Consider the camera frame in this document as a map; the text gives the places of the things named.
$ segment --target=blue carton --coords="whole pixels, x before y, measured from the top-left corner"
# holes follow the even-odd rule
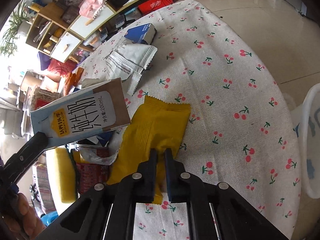
[[[150,45],[156,32],[153,24],[147,23],[127,30],[124,36],[135,43]]]

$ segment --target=yellow sponge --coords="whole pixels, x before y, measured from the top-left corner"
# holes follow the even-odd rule
[[[73,203],[76,201],[76,172],[68,150],[55,148],[47,151],[46,155],[50,187],[54,186],[58,193],[55,197],[59,197],[62,203]]]

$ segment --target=white drawer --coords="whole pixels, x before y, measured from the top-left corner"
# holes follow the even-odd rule
[[[58,41],[50,57],[53,57],[58,61],[65,62],[69,58],[73,50],[77,48],[80,43],[81,40],[79,40],[69,32],[66,32]]]
[[[81,37],[87,39],[91,33],[98,29],[103,23],[105,23],[111,16],[113,16],[113,11],[107,6],[105,6],[89,25],[85,25],[89,19],[84,16],[79,16],[75,22],[69,27],[70,30],[77,33]]]

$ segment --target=white plastic basket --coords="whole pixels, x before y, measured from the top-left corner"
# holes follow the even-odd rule
[[[291,111],[291,117],[299,141],[302,187],[309,197],[320,198],[320,83]]]

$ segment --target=yellow snack package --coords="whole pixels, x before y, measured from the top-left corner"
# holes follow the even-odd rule
[[[112,165],[108,184],[121,181],[125,176],[135,173],[138,164],[149,159],[150,149],[158,152],[155,204],[162,203],[160,184],[165,178],[163,152],[172,149],[175,158],[183,139],[191,107],[189,104],[169,104],[159,99],[145,96],[126,128],[118,158]]]

